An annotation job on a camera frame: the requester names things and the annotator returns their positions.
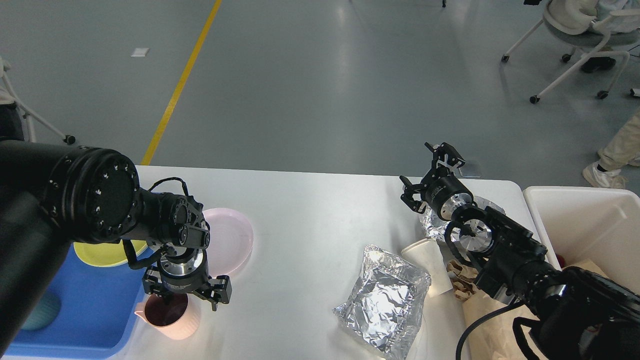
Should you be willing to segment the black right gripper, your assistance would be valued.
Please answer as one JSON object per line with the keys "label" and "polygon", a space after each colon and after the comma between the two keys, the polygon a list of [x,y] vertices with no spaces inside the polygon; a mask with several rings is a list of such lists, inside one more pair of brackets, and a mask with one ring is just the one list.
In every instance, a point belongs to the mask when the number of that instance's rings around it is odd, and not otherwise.
{"label": "black right gripper", "polygon": [[439,145],[425,142],[424,145],[432,153],[430,170],[422,182],[416,184],[400,175],[403,185],[400,200],[416,214],[424,214],[429,205],[441,220],[450,221],[455,210],[474,202],[473,194],[454,175],[466,160],[447,142]]}

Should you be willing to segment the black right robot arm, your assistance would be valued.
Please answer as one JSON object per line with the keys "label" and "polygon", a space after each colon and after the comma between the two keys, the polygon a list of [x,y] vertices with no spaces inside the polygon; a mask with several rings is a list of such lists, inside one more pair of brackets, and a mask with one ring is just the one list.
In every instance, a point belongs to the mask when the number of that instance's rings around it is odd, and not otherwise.
{"label": "black right robot arm", "polygon": [[528,360],[538,358],[525,336],[549,360],[637,360],[639,296],[624,285],[577,266],[555,269],[533,233],[493,207],[478,207],[454,170],[466,160],[454,146],[425,142],[430,170],[418,183],[400,176],[401,200],[410,210],[430,209],[446,222],[444,241],[454,258],[478,271],[474,284],[503,303],[467,326],[455,348],[486,321],[526,306],[535,319],[515,317],[512,332]]}

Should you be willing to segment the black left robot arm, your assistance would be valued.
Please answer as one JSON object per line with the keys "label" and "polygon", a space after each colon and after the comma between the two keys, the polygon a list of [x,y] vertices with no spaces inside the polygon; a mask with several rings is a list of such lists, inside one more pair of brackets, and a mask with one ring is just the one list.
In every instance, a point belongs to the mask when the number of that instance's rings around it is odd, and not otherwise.
{"label": "black left robot arm", "polygon": [[122,244],[145,269],[144,291],[192,294],[213,311],[230,303],[228,275],[211,276],[204,206],[182,193],[141,187],[126,155],[92,146],[1,138],[1,353],[44,296],[71,244]]}

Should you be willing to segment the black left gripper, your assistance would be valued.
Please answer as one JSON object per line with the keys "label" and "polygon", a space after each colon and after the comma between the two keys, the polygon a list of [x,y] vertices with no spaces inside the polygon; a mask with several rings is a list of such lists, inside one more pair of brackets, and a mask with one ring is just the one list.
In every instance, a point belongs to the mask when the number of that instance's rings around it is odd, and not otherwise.
{"label": "black left gripper", "polygon": [[216,312],[218,305],[228,305],[233,294],[229,275],[215,278],[208,273],[208,257],[203,249],[187,249],[179,256],[162,256],[157,268],[146,268],[142,287],[149,296],[157,296],[169,305],[174,294],[188,294],[198,290],[198,297],[208,301]]}

